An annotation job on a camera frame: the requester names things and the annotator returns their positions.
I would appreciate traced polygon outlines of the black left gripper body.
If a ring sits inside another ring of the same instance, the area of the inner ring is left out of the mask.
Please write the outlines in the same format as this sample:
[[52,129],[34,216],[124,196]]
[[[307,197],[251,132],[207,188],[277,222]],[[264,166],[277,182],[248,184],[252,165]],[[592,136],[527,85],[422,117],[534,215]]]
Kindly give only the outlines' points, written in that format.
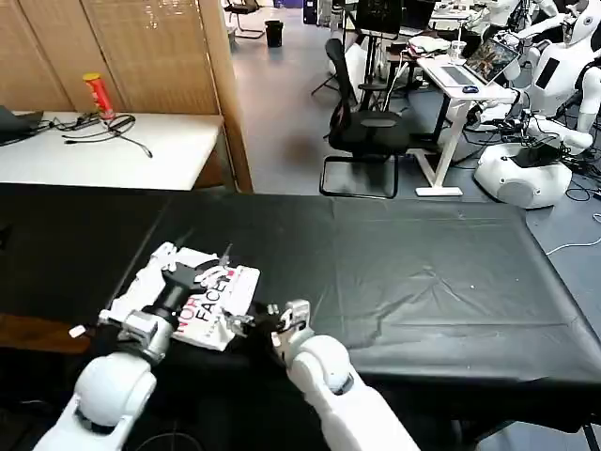
[[155,315],[176,316],[192,292],[196,271],[177,262],[172,271],[164,269],[161,275],[164,287],[150,306],[150,312]]

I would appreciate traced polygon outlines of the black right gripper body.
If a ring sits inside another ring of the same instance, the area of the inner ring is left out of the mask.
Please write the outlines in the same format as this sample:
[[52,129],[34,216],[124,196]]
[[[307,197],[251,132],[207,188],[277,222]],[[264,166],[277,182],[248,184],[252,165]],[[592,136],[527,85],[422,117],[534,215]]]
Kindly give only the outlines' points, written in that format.
[[271,340],[273,334],[279,334],[283,329],[284,320],[280,313],[257,313],[250,316],[247,337],[254,340]]

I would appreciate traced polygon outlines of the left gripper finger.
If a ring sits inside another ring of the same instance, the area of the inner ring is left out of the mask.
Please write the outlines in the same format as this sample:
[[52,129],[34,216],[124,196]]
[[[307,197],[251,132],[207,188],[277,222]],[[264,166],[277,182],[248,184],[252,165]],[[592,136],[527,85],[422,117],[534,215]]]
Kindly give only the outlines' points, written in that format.
[[184,232],[183,234],[181,234],[176,240],[175,240],[175,253],[174,255],[171,257],[170,262],[167,264],[167,270],[168,271],[175,271],[177,269],[177,265],[179,263],[183,264],[186,267],[190,267],[191,264],[188,262],[187,260],[187,254],[181,254],[182,249],[185,247],[186,241],[191,237],[191,235],[194,233],[194,229],[193,228],[189,228],[186,232]]
[[208,280],[211,277],[216,277],[222,272],[227,272],[227,268],[230,263],[230,253],[233,243],[229,242],[224,252],[217,257],[201,263],[194,268],[194,279],[193,282],[196,285],[207,285]]

